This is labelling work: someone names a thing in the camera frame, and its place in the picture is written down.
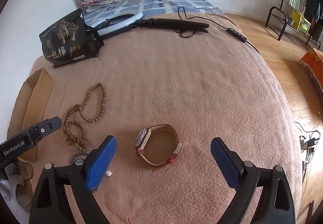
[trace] cardboard box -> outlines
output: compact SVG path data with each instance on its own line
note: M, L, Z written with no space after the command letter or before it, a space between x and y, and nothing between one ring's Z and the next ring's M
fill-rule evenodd
M28 77L20 89L12 111L7 139L43 120L53 85L53 77L44 68ZM36 162L37 149L38 145L23 153L19 158Z

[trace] pearl earring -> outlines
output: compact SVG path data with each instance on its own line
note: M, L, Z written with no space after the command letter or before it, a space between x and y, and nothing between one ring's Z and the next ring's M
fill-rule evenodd
M111 177L111 175L112 175L112 172L111 172L110 170L107 170L107 171L105 172L105 174L108 176L109 183L110 183L110 177Z

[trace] bed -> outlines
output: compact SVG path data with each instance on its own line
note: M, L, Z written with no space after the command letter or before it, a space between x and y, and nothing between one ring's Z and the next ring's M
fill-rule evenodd
M101 17L100 13L87 15L87 22ZM241 33L221 13L188 15L212 19ZM178 15L154 17L177 19ZM208 31L183 39L171 30L136 28L106 39L97 58L57 69L44 57L36 60L32 72L45 68L55 81L44 119L59 116L64 120L69 108L83 102L95 83L107 88L107 111L101 121L88 124L78 114L72 119L85 126L89 150L97 148L107 135L117 139L117 152L109 166L113 175L110 182L104 177L94 194L110 223L127 223L128 218L134 224L216 223L235 193L210 153L211 140L218 136L230 150L258 167L280 164L297 214L302 183L300 148L284 93L250 45L216 25L210 25ZM95 116L100 102L97 91L86 115ZM175 164L152 172L136 156L134 142L143 127L164 123L175 128L182 150ZM61 129L39 142L33 188L46 163L65 166L78 153L66 137ZM146 149L154 157L161 146L172 150L158 141ZM260 192L256 190L243 223L250 223ZM82 223L72 191L68 189L67 194L77 223Z
M158 14L177 13L179 6L184 6L186 12L213 13L225 16L222 10L214 7L207 0L126 0L85 13L84 19L85 23L90 26L98 20L105 20L107 16L114 13L129 10L140 10L143 12L144 18L149 18Z

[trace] plastic bag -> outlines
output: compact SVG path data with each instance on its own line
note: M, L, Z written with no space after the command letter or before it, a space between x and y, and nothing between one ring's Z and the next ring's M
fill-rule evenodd
M104 45L98 32L85 24L81 9L55 22L39 38L45 59L54 67L96 57Z

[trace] watch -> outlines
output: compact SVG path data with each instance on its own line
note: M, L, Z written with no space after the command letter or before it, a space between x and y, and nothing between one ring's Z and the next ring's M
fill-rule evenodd
M143 150L148 142L148 139L150 138L151 132L152 131L156 131L156 130L169 130L171 131L172 135L174 137L176 137L177 140L177 147L175 149L175 151L173 152L173 154L164 162L160 163L160 164L154 164L151 163L144 155L143 155ZM141 156L143 158L143 160L145 162L147 162L148 164L157 167L157 169L159 169L160 167L165 166L166 164L170 163L173 164L175 162L175 158L177 157L179 151L180 151L180 142L178 140L178 136L174 130L174 128L170 125L164 124L164 125L155 125L155 126L151 126L148 128L144 128L139 135L136 138L136 142L135 142L135 149L136 149L136 155L137 156Z

